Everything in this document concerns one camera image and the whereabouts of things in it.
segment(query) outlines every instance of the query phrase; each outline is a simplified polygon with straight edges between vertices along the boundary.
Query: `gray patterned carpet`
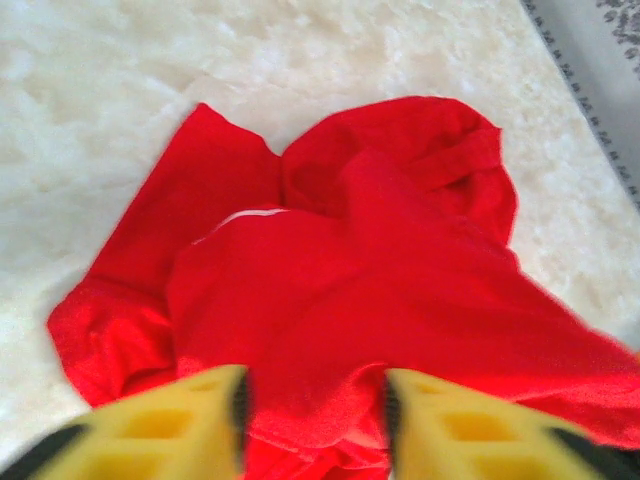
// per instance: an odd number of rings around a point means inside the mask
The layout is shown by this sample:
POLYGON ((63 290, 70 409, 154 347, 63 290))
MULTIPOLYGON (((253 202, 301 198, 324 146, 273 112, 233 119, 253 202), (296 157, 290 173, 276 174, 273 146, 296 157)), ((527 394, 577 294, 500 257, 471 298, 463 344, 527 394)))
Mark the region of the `gray patterned carpet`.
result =
POLYGON ((640 210, 640 0, 522 3, 640 210))

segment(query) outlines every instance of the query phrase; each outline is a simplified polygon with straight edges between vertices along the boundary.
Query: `white stripe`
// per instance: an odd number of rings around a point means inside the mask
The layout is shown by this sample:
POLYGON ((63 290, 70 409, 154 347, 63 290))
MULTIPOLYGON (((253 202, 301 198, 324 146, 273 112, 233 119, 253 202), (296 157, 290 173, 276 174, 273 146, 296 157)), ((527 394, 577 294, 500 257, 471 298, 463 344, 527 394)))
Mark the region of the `white stripe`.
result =
POLYGON ((216 228, 211 230, 211 232, 209 232, 208 235, 196 240, 195 242, 192 243, 192 245, 196 245, 196 244, 200 243, 202 240, 207 238, 209 235, 214 233, 216 230, 218 230, 219 228, 225 226, 227 223, 235 220, 236 218, 240 218, 240 217, 270 217, 271 215, 277 215, 278 213, 288 212, 288 211, 289 210, 287 210, 285 208, 271 208, 269 210, 240 210, 239 212, 232 213, 231 215, 229 215, 222 222, 220 222, 216 228))

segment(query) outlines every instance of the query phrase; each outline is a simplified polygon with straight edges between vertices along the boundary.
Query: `red garment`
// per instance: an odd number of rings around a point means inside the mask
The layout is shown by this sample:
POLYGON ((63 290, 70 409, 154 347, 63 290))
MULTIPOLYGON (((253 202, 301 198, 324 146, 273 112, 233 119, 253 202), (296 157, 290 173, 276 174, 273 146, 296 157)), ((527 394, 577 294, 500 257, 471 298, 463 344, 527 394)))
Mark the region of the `red garment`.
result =
POLYGON ((457 101, 338 113, 281 157, 199 105, 48 326, 92 405, 248 365, 249 479, 386 478, 388 367, 640 447, 640 368, 521 273, 515 207, 457 101))

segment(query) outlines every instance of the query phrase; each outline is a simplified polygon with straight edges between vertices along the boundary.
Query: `floor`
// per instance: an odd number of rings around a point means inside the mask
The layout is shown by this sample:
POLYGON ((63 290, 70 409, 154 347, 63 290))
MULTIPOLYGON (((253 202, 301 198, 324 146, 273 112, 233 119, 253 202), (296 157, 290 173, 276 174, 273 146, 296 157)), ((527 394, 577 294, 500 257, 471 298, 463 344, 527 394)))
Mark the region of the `floor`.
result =
POLYGON ((0 3, 0 464, 86 409, 45 319, 196 101, 275 151, 339 109, 469 103, 504 129, 523 270, 640 348, 640 216, 518 0, 254 5, 0 3))

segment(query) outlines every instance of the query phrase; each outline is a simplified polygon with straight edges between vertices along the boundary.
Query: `red fabric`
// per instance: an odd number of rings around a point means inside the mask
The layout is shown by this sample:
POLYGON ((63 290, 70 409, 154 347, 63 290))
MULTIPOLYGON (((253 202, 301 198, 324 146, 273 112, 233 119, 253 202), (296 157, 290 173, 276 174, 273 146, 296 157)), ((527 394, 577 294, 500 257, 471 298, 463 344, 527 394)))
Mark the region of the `red fabric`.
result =
POLYGON ((640 447, 633 355, 521 273, 515 208, 499 129, 454 100, 338 113, 281 157, 199 105, 48 326, 92 405, 248 365, 249 479, 386 478, 389 367, 640 447))

